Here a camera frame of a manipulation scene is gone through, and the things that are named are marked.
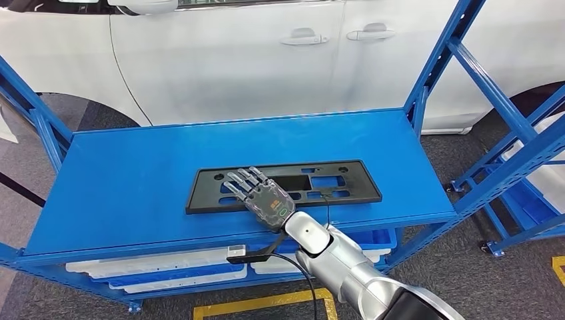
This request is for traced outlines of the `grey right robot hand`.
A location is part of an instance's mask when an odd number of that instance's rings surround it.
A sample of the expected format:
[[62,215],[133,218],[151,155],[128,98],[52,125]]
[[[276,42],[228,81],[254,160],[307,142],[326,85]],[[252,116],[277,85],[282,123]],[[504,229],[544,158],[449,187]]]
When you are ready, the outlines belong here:
[[296,212],[294,199],[273,179],[256,167],[228,172],[230,181],[223,186],[232,191],[245,207],[256,215],[273,233],[280,233],[290,216]]

